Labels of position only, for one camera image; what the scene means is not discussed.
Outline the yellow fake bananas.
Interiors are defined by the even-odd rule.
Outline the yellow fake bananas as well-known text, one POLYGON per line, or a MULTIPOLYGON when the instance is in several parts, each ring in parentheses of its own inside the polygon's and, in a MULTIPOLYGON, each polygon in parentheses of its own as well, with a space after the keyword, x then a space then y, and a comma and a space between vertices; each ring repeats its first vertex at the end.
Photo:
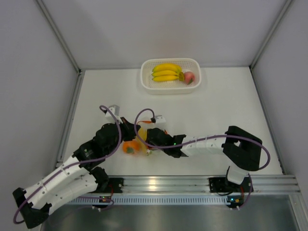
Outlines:
POLYGON ((159 64, 152 69, 152 80, 155 82, 184 81, 182 68, 176 64, 159 64))

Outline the pink fake peach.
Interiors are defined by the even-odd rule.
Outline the pink fake peach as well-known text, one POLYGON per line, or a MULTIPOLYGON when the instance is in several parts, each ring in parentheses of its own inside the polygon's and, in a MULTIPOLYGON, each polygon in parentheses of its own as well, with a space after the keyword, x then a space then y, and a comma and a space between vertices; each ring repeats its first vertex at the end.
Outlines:
POLYGON ((195 75, 193 72, 188 71, 184 73, 184 81, 187 85, 192 84, 194 80, 195 80, 195 75))

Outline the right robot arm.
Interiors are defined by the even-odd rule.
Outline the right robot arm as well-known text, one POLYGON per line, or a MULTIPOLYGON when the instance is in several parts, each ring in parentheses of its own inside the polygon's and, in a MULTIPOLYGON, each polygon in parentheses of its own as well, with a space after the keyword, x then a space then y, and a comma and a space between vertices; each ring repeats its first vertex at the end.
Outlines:
POLYGON ((150 128, 145 141, 174 158, 210 154, 227 156, 231 164, 224 184, 230 191, 240 188, 248 173, 259 170, 262 140, 237 126, 228 127, 224 137, 215 135, 213 138, 171 136, 159 128, 150 128))

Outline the orange fake fruit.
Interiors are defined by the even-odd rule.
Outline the orange fake fruit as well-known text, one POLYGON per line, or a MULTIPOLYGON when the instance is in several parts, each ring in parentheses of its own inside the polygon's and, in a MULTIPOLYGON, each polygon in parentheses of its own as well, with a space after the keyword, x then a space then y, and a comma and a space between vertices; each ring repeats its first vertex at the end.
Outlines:
POLYGON ((125 141, 122 150, 126 154, 136 154, 140 151, 140 145, 136 140, 125 141))

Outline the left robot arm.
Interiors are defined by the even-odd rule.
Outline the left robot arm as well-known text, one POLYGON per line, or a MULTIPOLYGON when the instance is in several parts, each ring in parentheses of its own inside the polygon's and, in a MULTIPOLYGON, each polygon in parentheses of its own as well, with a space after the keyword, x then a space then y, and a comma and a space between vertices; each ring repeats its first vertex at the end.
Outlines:
POLYGON ((124 117, 101 127, 95 136, 80 145, 61 166, 44 179, 26 189, 17 188, 13 197, 27 228, 32 229, 43 222, 67 202, 90 192, 104 192, 109 177, 99 167, 113 155, 123 141, 132 141, 141 127, 124 117))

